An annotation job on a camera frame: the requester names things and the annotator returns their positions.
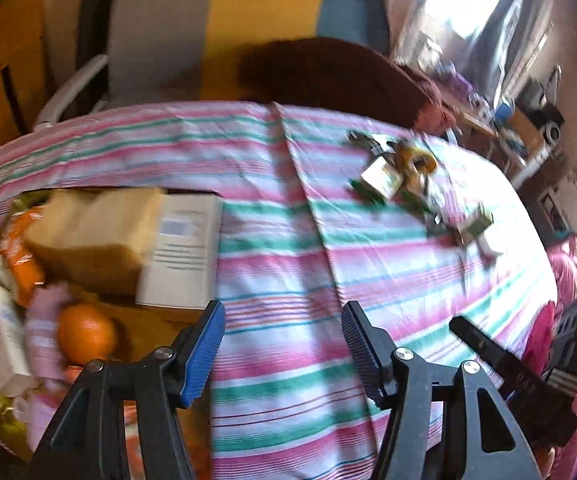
pink and green striped fabric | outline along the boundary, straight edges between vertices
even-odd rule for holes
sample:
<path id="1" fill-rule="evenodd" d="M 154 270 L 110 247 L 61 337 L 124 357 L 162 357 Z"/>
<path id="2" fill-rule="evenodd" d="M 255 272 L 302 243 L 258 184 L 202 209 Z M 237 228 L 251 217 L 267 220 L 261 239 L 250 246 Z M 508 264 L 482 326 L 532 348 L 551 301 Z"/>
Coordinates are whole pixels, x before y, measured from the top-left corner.
<path id="1" fill-rule="evenodd" d="M 386 425 L 364 396 L 344 343 L 342 305 L 424 358 L 457 365 L 471 352 L 448 330 L 458 313 L 518 354 L 555 300 L 549 260 L 504 175 L 441 139 L 447 208 L 478 201 L 507 234 L 491 262 L 430 236 L 404 205 L 375 208 L 347 180 L 367 154 L 350 129 L 412 138 L 376 121 L 280 105 L 143 105 L 67 121 L 0 148 L 0 224 L 29 189 L 163 186 L 225 199 L 217 297 L 226 335 L 211 378 L 214 477 L 367 478 Z M 439 438 L 431 417 L 429 443 Z"/>

brown fur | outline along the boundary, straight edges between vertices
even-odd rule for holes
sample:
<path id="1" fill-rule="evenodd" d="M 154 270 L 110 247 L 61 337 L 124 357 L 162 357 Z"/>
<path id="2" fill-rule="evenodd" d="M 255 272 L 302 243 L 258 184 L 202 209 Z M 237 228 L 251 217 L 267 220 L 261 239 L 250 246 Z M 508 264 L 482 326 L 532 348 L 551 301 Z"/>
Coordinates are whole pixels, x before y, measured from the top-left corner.
<path id="1" fill-rule="evenodd" d="M 430 134 L 455 123 L 429 79 L 333 38 L 254 46 L 240 63 L 239 79 L 260 102 L 338 110 Z"/>

cardboard box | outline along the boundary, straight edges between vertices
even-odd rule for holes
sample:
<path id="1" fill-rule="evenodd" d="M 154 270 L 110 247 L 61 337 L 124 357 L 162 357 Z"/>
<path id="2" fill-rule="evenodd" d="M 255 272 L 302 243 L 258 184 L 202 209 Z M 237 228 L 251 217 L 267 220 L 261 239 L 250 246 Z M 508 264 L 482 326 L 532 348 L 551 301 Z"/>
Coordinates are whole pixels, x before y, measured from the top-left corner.
<path id="1" fill-rule="evenodd" d="M 0 286 L 0 394 L 23 395 L 37 387 L 24 352 L 24 329 L 12 297 Z"/>
<path id="2" fill-rule="evenodd" d="M 222 199 L 217 194 L 164 197 L 159 230 L 142 270 L 136 303 L 168 320 L 194 321 L 214 299 Z"/>

chair armrest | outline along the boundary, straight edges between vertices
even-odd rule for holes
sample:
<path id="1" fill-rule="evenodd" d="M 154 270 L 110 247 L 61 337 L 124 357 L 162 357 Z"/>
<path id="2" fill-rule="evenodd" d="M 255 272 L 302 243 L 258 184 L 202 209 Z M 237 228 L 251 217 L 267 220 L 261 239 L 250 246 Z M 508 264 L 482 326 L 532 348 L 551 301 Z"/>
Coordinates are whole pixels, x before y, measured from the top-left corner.
<path id="1" fill-rule="evenodd" d="M 108 54 L 99 54 L 75 72 L 44 105 L 35 121 L 33 131 L 36 132 L 59 123 L 59 119 L 64 113 L 64 110 L 68 108 L 77 95 L 84 90 L 92 79 L 107 65 Z"/>
<path id="2" fill-rule="evenodd" d="M 459 146 L 460 143 L 459 140 L 457 140 L 458 136 L 460 139 L 462 138 L 462 131 L 457 126 L 453 126 L 452 128 L 446 130 L 442 137 L 444 137 L 444 140 L 446 140 L 446 142 L 449 144 L 455 144 L 456 146 Z"/>

snack package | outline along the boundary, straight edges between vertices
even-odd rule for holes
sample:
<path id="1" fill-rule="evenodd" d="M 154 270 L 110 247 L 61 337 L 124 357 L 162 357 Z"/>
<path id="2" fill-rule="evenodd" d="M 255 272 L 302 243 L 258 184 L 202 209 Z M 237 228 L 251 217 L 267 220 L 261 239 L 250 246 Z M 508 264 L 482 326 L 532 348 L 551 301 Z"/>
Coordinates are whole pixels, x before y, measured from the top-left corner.
<path id="1" fill-rule="evenodd" d="M 41 221 L 31 225 L 24 234 L 24 243 L 33 255 L 58 278 L 69 277 L 61 251 L 66 233 L 75 230 L 95 196 L 76 189 L 51 191 Z"/>
<path id="2" fill-rule="evenodd" d="M 33 292 L 44 283 L 44 272 L 24 244 L 24 233 L 41 219 L 43 206 L 35 206 L 9 219 L 0 238 L 0 282 L 11 287 L 15 301 L 28 307 Z"/>

